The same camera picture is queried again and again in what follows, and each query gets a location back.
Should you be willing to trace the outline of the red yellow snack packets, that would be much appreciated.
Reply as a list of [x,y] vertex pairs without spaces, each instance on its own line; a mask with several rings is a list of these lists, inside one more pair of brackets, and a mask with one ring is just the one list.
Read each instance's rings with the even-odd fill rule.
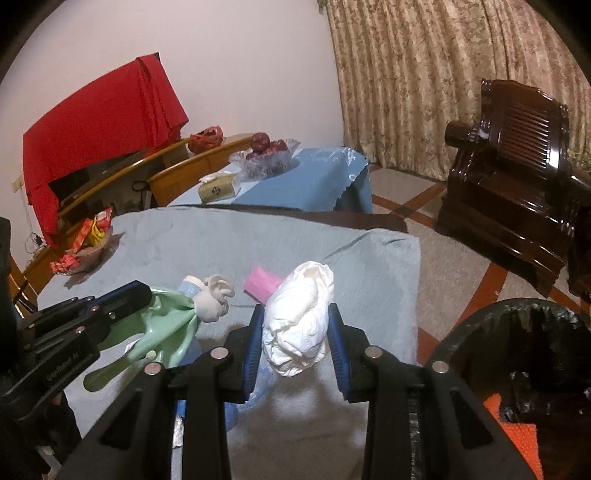
[[[97,213],[92,219],[86,219],[77,232],[72,246],[65,253],[67,251],[77,253],[85,247],[96,246],[104,238],[106,232],[112,229],[112,217],[113,207],[109,206]],[[59,266],[60,259],[50,263],[50,270],[53,274],[57,274],[56,268]]]

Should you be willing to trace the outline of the orange foam net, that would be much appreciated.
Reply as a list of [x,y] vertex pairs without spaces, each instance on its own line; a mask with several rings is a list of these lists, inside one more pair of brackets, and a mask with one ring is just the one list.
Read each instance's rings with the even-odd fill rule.
[[529,467],[534,472],[536,479],[543,480],[544,474],[539,456],[536,425],[504,421],[501,417],[501,400],[502,397],[500,394],[494,394],[487,398],[483,402],[483,405],[499,423],[517,450],[521,453]]

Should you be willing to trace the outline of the blue plastic bag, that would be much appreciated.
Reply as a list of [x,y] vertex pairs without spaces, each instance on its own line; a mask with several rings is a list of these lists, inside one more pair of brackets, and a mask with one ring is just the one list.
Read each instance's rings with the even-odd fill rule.
[[[224,404],[225,430],[231,431],[232,428],[235,428],[235,426],[238,425],[240,414],[245,412],[247,409],[255,407],[260,400],[270,393],[270,390],[273,389],[274,384],[276,384],[276,373],[274,373],[273,369],[270,368],[270,365],[267,364],[266,361],[263,361],[263,363],[259,365],[259,371],[257,371],[256,376],[256,385],[254,386],[252,393],[249,395],[249,400],[243,404],[228,402]],[[186,417],[185,410],[186,401],[178,400],[176,403],[172,436],[173,449],[178,449],[183,444],[184,423]]]

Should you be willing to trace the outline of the red cloth over television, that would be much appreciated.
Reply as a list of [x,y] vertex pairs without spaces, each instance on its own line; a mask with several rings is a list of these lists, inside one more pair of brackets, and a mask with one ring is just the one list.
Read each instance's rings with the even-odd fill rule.
[[23,135],[23,178],[46,243],[59,247],[59,201],[50,184],[112,158],[167,146],[188,117],[154,54],[97,78]]

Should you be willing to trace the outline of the tissue box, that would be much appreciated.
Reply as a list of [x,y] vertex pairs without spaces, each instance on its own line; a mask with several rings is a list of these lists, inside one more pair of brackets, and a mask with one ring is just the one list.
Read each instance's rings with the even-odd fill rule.
[[241,190],[236,173],[215,172],[202,177],[197,184],[197,194],[202,203],[235,198]]

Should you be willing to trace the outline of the grey table cloth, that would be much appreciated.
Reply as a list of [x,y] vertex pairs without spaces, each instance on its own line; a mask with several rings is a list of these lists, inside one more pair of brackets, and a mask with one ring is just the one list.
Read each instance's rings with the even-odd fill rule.
[[[415,361],[421,249],[413,236],[183,207],[125,214],[115,218],[113,230],[114,243],[103,264],[88,275],[53,277],[39,295],[41,307],[75,296],[101,296],[133,280],[174,289],[188,275],[219,274],[236,292],[228,315],[198,329],[197,340],[208,350],[252,317],[254,303],[242,287],[253,268],[285,277],[298,265],[317,261],[332,269],[342,320],[399,360]],[[359,478],[367,416],[366,404],[342,398],[329,359],[297,376],[278,378],[228,433],[232,475]]]

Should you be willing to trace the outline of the green rubber glove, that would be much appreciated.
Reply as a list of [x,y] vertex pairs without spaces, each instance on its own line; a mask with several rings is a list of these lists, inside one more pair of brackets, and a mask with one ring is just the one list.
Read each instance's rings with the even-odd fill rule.
[[84,388],[97,392],[142,359],[166,368],[178,366],[199,326],[228,314],[229,299],[235,296],[235,287],[224,276],[214,274],[201,281],[205,288],[193,298],[177,289],[153,287],[149,305],[116,323],[99,349],[112,348],[134,335],[138,339],[119,358],[86,374]]

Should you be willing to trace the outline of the blue covered coffee table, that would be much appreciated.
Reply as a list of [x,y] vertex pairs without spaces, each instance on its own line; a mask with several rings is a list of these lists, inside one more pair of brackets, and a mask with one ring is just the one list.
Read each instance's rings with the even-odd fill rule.
[[306,212],[373,211],[369,160],[348,148],[299,149],[294,167],[276,177],[240,184],[233,198],[213,205],[252,205]]

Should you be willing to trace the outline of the patterned beige curtain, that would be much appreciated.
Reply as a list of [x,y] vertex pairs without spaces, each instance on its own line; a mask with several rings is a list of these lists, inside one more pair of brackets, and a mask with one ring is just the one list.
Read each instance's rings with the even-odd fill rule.
[[322,1],[345,144],[385,167],[443,180],[444,131],[474,123],[485,79],[541,89],[569,110],[571,158],[590,159],[590,85],[551,24],[524,1]]

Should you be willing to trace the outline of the glass snack bowl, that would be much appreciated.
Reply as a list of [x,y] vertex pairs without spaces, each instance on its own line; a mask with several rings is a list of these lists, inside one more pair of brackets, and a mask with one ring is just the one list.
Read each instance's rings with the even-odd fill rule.
[[112,236],[112,229],[109,229],[104,238],[96,246],[85,247],[77,253],[67,251],[60,259],[56,273],[72,276],[79,273],[89,273],[94,270],[101,261]]

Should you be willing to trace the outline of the red apples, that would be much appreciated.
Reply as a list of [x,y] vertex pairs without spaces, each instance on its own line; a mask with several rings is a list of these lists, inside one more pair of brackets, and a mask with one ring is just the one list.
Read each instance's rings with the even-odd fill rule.
[[265,132],[257,132],[250,141],[250,152],[246,155],[247,159],[252,159],[260,155],[274,154],[287,151],[287,143],[283,140],[271,141]]

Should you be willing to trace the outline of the glass fruit bowl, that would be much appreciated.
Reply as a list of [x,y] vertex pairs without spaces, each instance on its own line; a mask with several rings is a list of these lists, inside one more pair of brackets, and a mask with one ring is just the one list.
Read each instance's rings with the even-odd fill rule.
[[242,181],[259,181],[286,173],[297,166],[294,152],[300,143],[296,139],[284,141],[286,150],[252,155],[252,150],[242,150],[229,156],[229,163],[238,167]]

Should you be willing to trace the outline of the black lined trash bin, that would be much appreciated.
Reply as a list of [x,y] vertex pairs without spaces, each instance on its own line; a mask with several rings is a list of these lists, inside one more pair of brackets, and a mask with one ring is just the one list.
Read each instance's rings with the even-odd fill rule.
[[546,479],[590,476],[590,317],[515,298],[478,310],[435,348],[505,426],[533,424]]

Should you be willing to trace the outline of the wooden TV cabinet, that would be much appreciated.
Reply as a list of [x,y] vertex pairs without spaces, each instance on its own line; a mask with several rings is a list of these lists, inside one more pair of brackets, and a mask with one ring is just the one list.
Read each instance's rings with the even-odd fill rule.
[[188,150],[188,138],[183,138],[159,151],[145,153],[142,160],[114,174],[82,194],[70,205],[58,203],[58,247],[44,247],[33,256],[15,281],[18,288],[26,283],[28,297],[40,294],[53,276],[50,263],[69,248],[83,220],[108,207],[123,214],[163,207],[194,187],[209,173],[228,166],[232,153],[249,147],[252,134],[225,137],[217,148],[195,155]]

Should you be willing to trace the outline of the blue paper cup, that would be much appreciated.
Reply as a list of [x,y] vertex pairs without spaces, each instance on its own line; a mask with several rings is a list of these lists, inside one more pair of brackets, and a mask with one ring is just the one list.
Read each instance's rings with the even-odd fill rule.
[[183,278],[180,285],[177,287],[177,291],[184,294],[188,298],[197,296],[205,288],[204,283],[194,277],[193,275],[187,275]]

